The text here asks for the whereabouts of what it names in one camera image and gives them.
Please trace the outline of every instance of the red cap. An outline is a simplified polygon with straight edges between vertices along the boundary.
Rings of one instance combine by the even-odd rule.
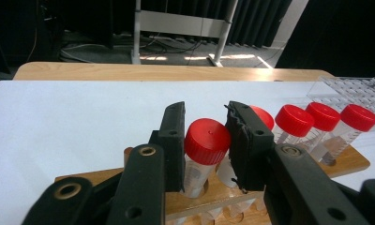
[[[313,116],[313,127],[322,131],[333,130],[340,119],[340,115],[336,110],[319,102],[308,104],[306,111]]]
[[[375,114],[358,105],[350,104],[340,113],[340,119],[345,124],[360,130],[369,131],[375,125]]]
[[[309,113],[293,105],[283,106],[275,121],[284,131],[300,138],[305,137],[314,124],[314,119]]]
[[[202,165],[219,163],[231,145],[229,130],[213,119],[198,119],[187,130],[185,151]]]
[[[269,112],[263,110],[262,108],[256,106],[249,106],[251,109],[260,117],[263,123],[272,130],[275,126],[275,120],[273,119],[272,115]]]

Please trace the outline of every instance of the metal stand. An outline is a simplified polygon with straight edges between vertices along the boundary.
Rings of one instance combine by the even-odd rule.
[[[208,59],[216,67],[222,67],[220,56],[223,53],[232,19],[238,0],[231,0],[224,21],[191,17],[162,12],[141,10],[141,0],[136,0],[135,26],[134,26],[134,49],[131,53],[132,64],[140,64],[139,45],[141,30],[153,31],[189,36],[200,36],[207,38],[219,38],[217,50],[214,56],[210,54]]]

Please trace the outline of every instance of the white table surface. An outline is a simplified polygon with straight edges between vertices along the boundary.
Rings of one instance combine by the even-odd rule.
[[[20,224],[57,176],[123,167],[126,147],[147,143],[165,107],[186,104],[186,130],[224,124],[230,100],[272,115],[305,101],[313,82],[0,82],[0,224]],[[371,166],[335,178],[359,189],[375,178],[375,132],[352,144]]]

